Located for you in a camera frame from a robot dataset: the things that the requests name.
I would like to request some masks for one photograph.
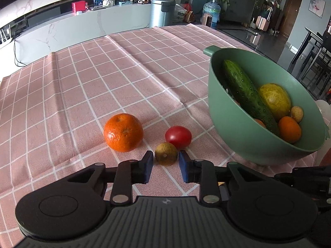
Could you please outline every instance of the small potato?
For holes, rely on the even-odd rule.
[[[303,118],[303,110],[299,106],[293,106],[291,109],[291,117],[297,122],[300,123],[300,121]]]

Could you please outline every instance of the power cord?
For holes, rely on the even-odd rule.
[[[16,45],[15,45],[15,43],[16,43],[16,32],[17,32],[17,29],[18,29],[18,25],[16,26],[16,30],[14,31],[14,63],[15,63],[15,65],[17,66],[17,67],[25,67],[25,66],[27,66],[25,63],[23,63],[23,62],[20,62],[20,61],[18,61],[18,59],[17,59],[17,57],[16,57]]]
[[[200,10],[198,13],[194,13],[194,14],[196,14],[196,15],[200,14],[200,12],[204,9],[204,6],[205,6],[206,3],[208,3],[208,1],[209,1],[209,0],[207,0],[207,1],[204,3],[204,5],[202,6],[201,10]]]

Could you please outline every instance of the metal screw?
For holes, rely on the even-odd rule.
[[[128,200],[129,200],[129,198],[126,195],[116,195],[113,197],[113,202],[116,202],[116,203],[125,203]]]
[[[206,195],[203,198],[205,203],[216,203],[219,201],[219,197],[215,196],[215,195]]]

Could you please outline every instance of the green bowl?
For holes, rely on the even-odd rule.
[[[205,54],[211,56],[208,102],[211,119],[217,133],[238,155],[259,165],[282,165],[301,159],[319,150],[326,136],[326,126],[316,103],[305,88],[276,63],[251,51],[210,46]],[[292,106],[300,106],[304,116],[300,122],[301,139],[290,144],[260,126],[226,92],[222,77],[223,60],[239,64],[256,88],[276,83],[289,94]]]

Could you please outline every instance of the yellow melon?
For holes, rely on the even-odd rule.
[[[277,122],[284,116],[289,115],[291,99],[280,85],[274,83],[265,84],[258,91]]]

